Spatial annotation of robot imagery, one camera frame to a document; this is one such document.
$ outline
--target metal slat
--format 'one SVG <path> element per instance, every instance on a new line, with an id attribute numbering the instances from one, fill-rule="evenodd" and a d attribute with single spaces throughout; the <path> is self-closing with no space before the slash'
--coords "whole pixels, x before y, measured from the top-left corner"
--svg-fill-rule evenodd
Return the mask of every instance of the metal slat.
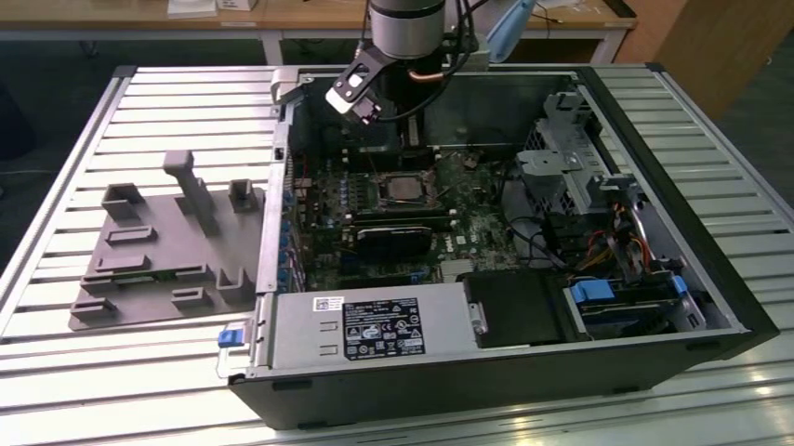
<path id="1" fill-rule="evenodd" d="M 774 214 L 760 216 L 719 216 L 703 218 L 703 225 L 715 237 L 788 231 L 787 224 Z"/>
<path id="2" fill-rule="evenodd" d="M 202 107 L 192 109 L 118 110 L 113 123 L 152 123 L 166 121 L 206 121 L 221 119 L 266 119 L 270 107 Z"/>
<path id="3" fill-rule="evenodd" d="M 5 377 L 0 380 L 0 411 L 25 406 L 52 406 L 77 401 L 222 388 L 225 380 L 216 374 L 216 362 L 216 358 L 160 361 Z"/>
<path id="4" fill-rule="evenodd" d="M 643 137 L 667 137 L 667 136 L 684 136 L 684 135 L 703 135 L 703 130 L 695 123 L 690 124 L 633 124 L 633 128 Z"/>
<path id="5" fill-rule="evenodd" d="M 220 135 L 225 133 L 273 132 L 273 119 L 240 119 L 236 121 L 201 121 L 172 123 L 110 124 L 105 138 L 176 137 L 180 135 Z"/>
<path id="6" fill-rule="evenodd" d="M 752 196 L 755 188 L 740 179 L 731 181 L 703 181 L 677 184 L 680 193 L 686 198 Z"/>
<path id="7" fill-rule="evenodd" d="M 627 90 L 611 90 L 615 99 L 671 99 L 672 95 L 663 88 L 631 88 Z"/>
<path id="8" fill-rule="evenodd" d="M 768 205 L 756 197 L 696 199 L 687 202 L 700 217 L 771 213 Z"/>
<path id="9" fill-rule="evenodd" d="M 603 79 L 609 90 L 627 90 L 629 88 L 659 88 L 659 81 L 655 77 L 645 78 L 608 78 Z"/>
<path id="10" fill-rule="evenodd" d="M 152 345 L 184 345 L 190 342 L 216 341 L 218 324 L 198 327 L 177 327 L 177 330 L 148 330 L 132 333 L 72 334 L 54 339 L 38 339 L 30 342 L 12 342 L 0 346 L 0 359 L 54 355 L 78 351 L 108 351 L 128 347 Z"/>
<path id="11" fill-rule="evenodd" d="M 68 327 L 69 322 L 68 309 L 52 309 L 48 311 L 32 311 L 29 313 L 16 313 L 10 318 L 9 325 L 2 333 L 4 338 L 26 337 L 36 338 L 42 336 L 74 336 L 74 332 Z M 186 328 L 200 325 L 213 325 L 217 328 L 214 336 L 222 328 L 222 325 L 232 321 L 242 321 L 249 317 L 249 313 L 226 313 L 201 318 L 180 319 L 176 321 L 160 321 L 144 323 L 134 326 L 136 330 L 162 329 L 162 328 Z M 86 335 L 98 333 L 112 333 L 129 330 L 129 327 L 112 327 L 100 331 L 92 331 Z"/>
<path id="12" fill-rule="evenodd" d="M 625 159 L 619 152 L 611 152 L 615 163 L 625 165 Z M 728 160 L 719 151 L 657 151 L 655 153 L 659 163 L 671 165 L 698 165 L 698 164 L 727 164 Z"/>
<path id="13" fill-rule="evenodd" d="M 268 66 L 232 67 L 137 67 L 136 72 L 272 72 Z"/>
<path id="14" fill-rule="evenodd" d="M 256 149 L 241 151 L 197 151 L 193 153 L 193 165 L 248 165 L 265 164 L 273 158 L 272 151 Z M 117 170 L 118 166 L 125 169 L 160 168 L 165 159 L 164 152 L 126 153 L 94 155 L 88 164 L 88 170 Z"/>
<path id="15" fill-rule="evenodd" d="M 86 267 L 90 262 L 90 256 L 58 256 L 44 257 L 38 262 L 38 269 L 64 268 L 64 267 Z"/>
<path id="16" fill-rule="evenodd" d="M 21 307 L 46 307 L 53 305 L 69 305 L 77 298 L 80 292 L 78 282 L 32 283 L 25 287 Z"/>
<path id="17" fill-rule="evenodd" d="M 692 122 L 692 117 L 686 111 L 627 111 L 625 116 L 633 124 Z"/>
<path id="18" fill-rule="evenodd" d="M 755 293 L 794 289 L 794 272 L 787 276 L 750 279 L 747 286 Z"/>
<path id="19" fill-rule="evenodd" d="M 268 94 L 258 95 L 205 95 L 205 96 L 130 96 L 118 102 L 118 110 L 172 109 L 184 107 L 226 107 L 242 105 L 273 105 Z"/>
<path id="20" fill-rule="evenodd" d="M 212 151 L 220 149 L 269 148 L 272 133 L 201 135 L 177 137 L 110 138 L 97 145 L 97 153 L 137 151 Z"/>
<path id="21" fill-rule="evenodd" d="M 36 269 L 30 276 L 32 281 L 76 281 L 85 274 L 85 267 L 60 267 Z"/>
<path id="22" fill-rule="evenodd" d="M 716 244 L 727 257 L 756 256 L 759 254 L 794 253 L 794 234 L 746 235 L 722 237 Z"/>
<path id="23" fill-rule="evenodd" d="M 132 84 L 192 84 L 200 82 L 269 82 L 273 72 L 138 72 Z"/>
<path id="24" fill-rule="evenodd" d="M 784 276 L 791 274 L 794 255 L 739 257 L 731 263 L 744 280 Z"/>
<path id="25" fill-rule="evenodd" d="M 228 95 L 237 93 L 270 93 L 270 83 L 137 84 L 129 85 L 125 92 L 126 96 Z"/>
<path id="26" fill-rule="evenodd" d="M 627 112 L 680 110 L 680 105 L 672 99 L 621 99 L 617 104 Z"/>
<path id="27" fill-rule="evenodd" d="M 612 77 L 617 77 L 621 79 L 628 78 L 653 78 L 653 73 L 647 70 L 647 68 L 612 68 L 612 67 L 603 67 L 595 68 L 595 72 L 597 73 L 597 77 L 601 79 L 608 79 Z"/>
<path id="28" fill-rule="evenodd" d="M 616 151 L 615 143 L 609 137 L 601 137 L 604 147 L 609 151 Z M 647 137 L 644 138 L 644 144 L 652 151 L 676 151 L 691 149 L 715 149 L 714 142 L 702 136 L 671 136 L 671 137 Z"/>

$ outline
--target metal grating table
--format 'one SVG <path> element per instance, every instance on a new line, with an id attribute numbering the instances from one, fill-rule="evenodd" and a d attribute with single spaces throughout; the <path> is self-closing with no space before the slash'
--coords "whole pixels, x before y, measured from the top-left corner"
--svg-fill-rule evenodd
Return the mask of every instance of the metal grating table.
<path id="1" fill-rule="evenodd" d="M 116 77 L 0 280 L 0 444 L 724 444 L 794 440 L 790 209 L 665 74 L 597 69 L 782 334 L 651 391 L 273 432 L 216 376 L 216 336 L 245 314 L 72 333 L 108 183 L 172 193 L 165 149 L 194 151 L 210 189 L 266 188 L 268 67 L 148 68 Z M 625 162 L 613 150 L 617 165 Z"/>

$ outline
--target warning label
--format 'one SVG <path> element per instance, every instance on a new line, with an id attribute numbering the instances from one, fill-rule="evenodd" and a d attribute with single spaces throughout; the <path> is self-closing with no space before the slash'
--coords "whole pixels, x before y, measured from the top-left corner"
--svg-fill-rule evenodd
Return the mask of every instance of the warning label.
<path id="1" fill-rule="evenodd" d="M 343 317 L 344 357 L 351 361 L 424 354 L 415 297 L 343 304 Z"/>

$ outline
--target floor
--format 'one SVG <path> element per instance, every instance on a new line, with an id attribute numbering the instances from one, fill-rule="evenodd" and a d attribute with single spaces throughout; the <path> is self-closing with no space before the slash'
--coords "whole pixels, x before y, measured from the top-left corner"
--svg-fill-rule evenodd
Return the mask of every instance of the floor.
<path id="1" fill-rule="evenodd" d="M 355 42 L 284 44 L 287 63 L 345 63 Z M 254 65 L 258 43 L 106 42 L 86 58 L 76 43 L 0 43 L 0 82 L 37 135 L 34 151 L 0 161 L 0 265 L 5 266 L 118 65 Z M 736 147 L 794 203 L 794 34 L 718 123 Z M 38 173 L 10 174 L 36 170 Z"/>

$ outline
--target blue plastic object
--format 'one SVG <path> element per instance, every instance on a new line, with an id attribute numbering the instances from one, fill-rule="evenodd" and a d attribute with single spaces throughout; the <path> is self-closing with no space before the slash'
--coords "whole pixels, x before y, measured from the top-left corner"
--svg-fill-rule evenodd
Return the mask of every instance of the blue plastic object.
<path id="1" fill-rule="evenodd" d="M 675 291 L 679 295 L 686 295 L 688 288 L 686 287 L 686 282 L 680 276 L 672 276 L 672 284 L 675 286 Z"/>
<path id="2" fill-rule="evenodd" d="M 241 347 L 245 343 L 242 342 L 242 329 L 222 330 L 218 334 L 218 347 Z"/>
<path id="3" fill-rule="evenodd" d="M 576 304 L 592 300 L 613 299 L 615 297 L 615 293 L 611 291 L 611 286 L 608 286 L 608 281 L 604 280 L 577 282 L 571 287 L 571 294 L 573 295 Z"/>
<path id="4" fill-rule="evenodd" d="M 504 12 L 504 15 L 487 34 L 488 60 L 501 63 L 519 44 L 525 22 L 532 16 L 536 0 L 519 0 Z"/>

